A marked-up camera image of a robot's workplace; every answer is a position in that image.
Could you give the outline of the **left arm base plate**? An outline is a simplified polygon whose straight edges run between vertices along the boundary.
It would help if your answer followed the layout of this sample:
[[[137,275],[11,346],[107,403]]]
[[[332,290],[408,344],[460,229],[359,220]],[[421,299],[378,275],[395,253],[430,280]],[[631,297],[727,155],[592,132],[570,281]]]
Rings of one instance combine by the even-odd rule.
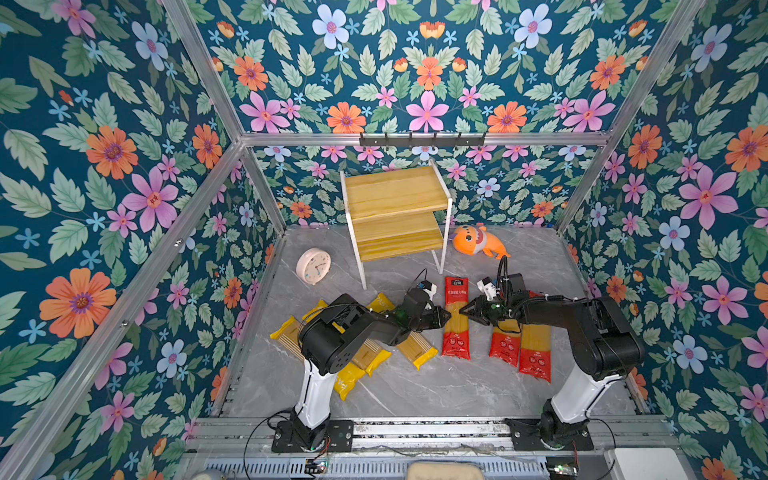
[[[320,453],[352,451],[354,422],[327,420],[308,429],[299,420],[283,420],[276,427],[272,453]]]

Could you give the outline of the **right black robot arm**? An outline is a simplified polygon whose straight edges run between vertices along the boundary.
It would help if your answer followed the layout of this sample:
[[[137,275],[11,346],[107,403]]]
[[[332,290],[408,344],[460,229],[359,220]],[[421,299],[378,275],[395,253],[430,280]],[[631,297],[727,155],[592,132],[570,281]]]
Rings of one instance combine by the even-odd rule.
[[[589,413],[608,390],[643,363],[646,349],[611,297],[574,298],[536,293],[520,274],[479,282],[481,294],[460,309],[462,315],[504,333],[520,328],[556,327],[567,332],[574,367],[562,388],[542,407],[535,425],[549,448],[569,446],[587,430]]]

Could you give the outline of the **red spaghetti bag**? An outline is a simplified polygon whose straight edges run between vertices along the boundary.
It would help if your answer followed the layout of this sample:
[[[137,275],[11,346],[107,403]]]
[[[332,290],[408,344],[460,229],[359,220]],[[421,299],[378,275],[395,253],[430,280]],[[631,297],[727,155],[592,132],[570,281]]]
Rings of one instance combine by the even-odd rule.
[[[503,320],[493,328],[489,356],[517,367],[521,349],[522,329],[517,320]]]
[[[450,319],[444,326],[442,355],[470,360],[469,319],[460,313],[469,302],[467,278],[445,277],[445,309]]]
[[[546,382],[551,382],[551,327],[522,325],[519,371]]]

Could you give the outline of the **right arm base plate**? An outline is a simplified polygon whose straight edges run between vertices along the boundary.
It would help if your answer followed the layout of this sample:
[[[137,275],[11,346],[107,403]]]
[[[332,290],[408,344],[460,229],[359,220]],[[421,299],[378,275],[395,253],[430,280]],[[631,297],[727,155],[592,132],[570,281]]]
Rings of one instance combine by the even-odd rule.
[[[516,451],[592,451],[594,443],[586,422],[561,423],[557,419],[505,418]]]

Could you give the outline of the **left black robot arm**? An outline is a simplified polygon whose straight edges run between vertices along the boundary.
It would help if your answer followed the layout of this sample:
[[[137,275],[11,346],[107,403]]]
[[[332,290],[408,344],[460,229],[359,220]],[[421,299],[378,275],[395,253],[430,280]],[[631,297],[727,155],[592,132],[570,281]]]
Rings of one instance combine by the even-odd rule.
[[[433,289],[425,281],[409,289],[400,304],[382,311],[342,294],[302,328],[303,385],[291,422],[292,434],[304,448],[314,449],[324,439],[336,378],[367,340],[398,346],[411,334],[441,329],[450,320],[449,311],[434,303]]]

